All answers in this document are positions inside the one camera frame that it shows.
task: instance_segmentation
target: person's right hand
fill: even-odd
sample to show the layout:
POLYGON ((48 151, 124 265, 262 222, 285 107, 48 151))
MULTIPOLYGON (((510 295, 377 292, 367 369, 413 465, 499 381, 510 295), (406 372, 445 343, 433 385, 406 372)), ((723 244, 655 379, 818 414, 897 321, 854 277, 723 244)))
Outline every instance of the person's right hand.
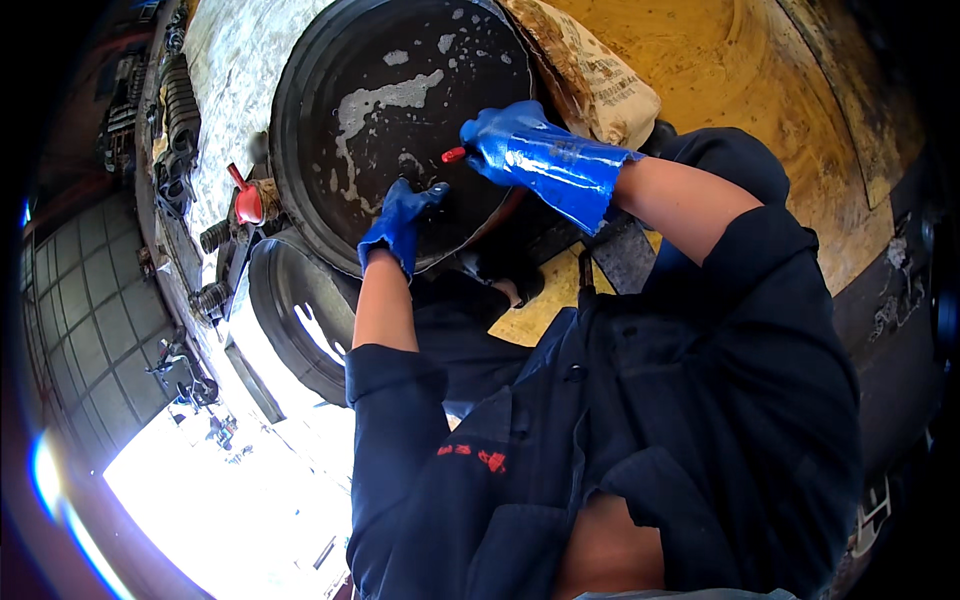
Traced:
POLYGON ((551 125, 536 100, 484 108, 464 123, 460 142, 475 171, 498 185, 532 189, 590 235, 604 224, 623 162, 643 157, 551 125))

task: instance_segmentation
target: glove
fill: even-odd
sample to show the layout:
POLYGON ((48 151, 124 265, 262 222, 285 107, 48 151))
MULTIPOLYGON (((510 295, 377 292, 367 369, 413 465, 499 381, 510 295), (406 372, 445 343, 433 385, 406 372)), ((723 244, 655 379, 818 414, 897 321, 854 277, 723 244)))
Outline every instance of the glove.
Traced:
POLYGON ((604 226, 625 160, 645 155, 574 135, 547 123, 536 100, 484 108, 460 129, 467 163, 498 185, 537 192, 590 235, 604 226))
POLYGON ((367 254, 373 246, 383 243, 399 261, 400 268, 407 274, 407 281, 410 281, 417 264, 417 226, 413 221, 426 206, 438 204, 449 190, 446 183, 437 183, 425 192, 414 194, 406 179, 394 181, 383 200, 379 218, 357 245, 360 273, 367 271, 367 254))

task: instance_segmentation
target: black shoe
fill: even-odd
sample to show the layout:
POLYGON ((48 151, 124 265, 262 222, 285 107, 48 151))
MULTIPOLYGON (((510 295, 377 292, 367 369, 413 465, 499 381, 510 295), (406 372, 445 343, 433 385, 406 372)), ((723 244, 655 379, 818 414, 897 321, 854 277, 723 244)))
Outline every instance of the black shoe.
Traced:
POLYGON ((674 137, 677 137, 677 128, 670 125, 669 121, 657 119, 654 121, 654 130, 650 133, 647 141, 640 146, 639 152, 653 158, 660 158, 660 155, 663 154, 663 147, 674 137))
POLYGON ((543 273, 530 257, 521 253, 476 251, 460 252, 460 260, 470 275, 487 285, 501 279, 509 279, 516 286, 520 304, 514 308, 523 308, 527 302, 543 291, 543 273))

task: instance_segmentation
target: dark pants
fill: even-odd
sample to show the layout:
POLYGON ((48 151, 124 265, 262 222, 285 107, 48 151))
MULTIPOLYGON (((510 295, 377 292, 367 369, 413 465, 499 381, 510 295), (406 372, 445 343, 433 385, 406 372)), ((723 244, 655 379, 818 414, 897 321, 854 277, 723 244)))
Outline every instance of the dark pants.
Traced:
MULTIPOLYGON (((703 129, 678 135, 660 157, 722 177, 764 204, 786 204, 790 179, 782 165, 766 146, 741 130, 703 129)), ((702 277, 700 267, 663 240, 643 295, 700 318, 709 312, 709 299, 698 293, 702 277)), ((420 351, 447 369, 446 412, 464 417, 476 402, 516 380, 532 349, 487 333, 510 308, 503 293, 456 271, 447 271, 432 283, 415 280, 411 291, 420 351)))

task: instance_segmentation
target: forearm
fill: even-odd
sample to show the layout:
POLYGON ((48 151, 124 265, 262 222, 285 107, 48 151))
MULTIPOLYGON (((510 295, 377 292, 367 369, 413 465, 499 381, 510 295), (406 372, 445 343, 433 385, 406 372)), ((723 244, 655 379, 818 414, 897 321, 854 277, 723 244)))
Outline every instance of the forearm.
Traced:
POLYGON ((698 265, 733 219, 762 205, 727 180, 651 156, 624 164, 612 203, 662 233, 698 265))
POLYGON ((390 251, 373 250, 367 260, 353 325, 353 347, 379 344, 397 350, 419 351, 406 275, 390 251))

